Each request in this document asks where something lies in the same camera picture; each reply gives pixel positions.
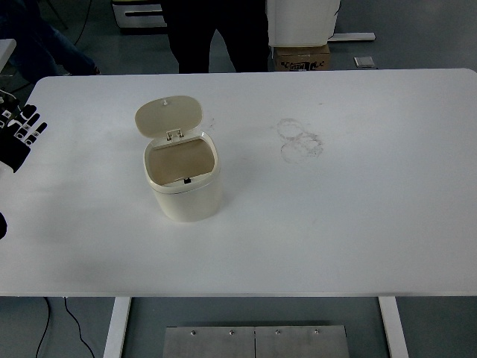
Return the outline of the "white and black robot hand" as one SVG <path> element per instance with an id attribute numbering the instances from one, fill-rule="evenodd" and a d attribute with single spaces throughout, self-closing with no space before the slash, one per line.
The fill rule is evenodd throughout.
<path id="1" fill-rule="evenodd" d="M 17 172 L 47 127 L 36 106 L 20 107 L 17 97 L 1 90 L 1 164 Z"/>

